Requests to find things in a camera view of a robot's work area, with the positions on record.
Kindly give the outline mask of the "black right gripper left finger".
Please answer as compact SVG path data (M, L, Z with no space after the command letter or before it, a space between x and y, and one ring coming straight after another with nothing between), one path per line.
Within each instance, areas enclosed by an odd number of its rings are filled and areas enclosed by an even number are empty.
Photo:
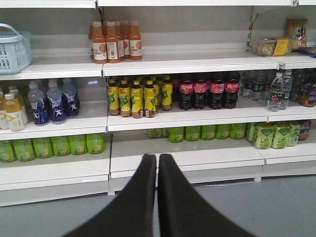
M157 160L145 154L123 190L66 237L152 237Z

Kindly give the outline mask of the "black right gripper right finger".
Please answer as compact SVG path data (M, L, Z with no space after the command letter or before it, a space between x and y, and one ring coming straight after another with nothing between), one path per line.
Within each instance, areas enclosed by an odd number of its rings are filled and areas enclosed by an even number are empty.
M162 237L251 237L211 206L170 154L159 156L158 216Z

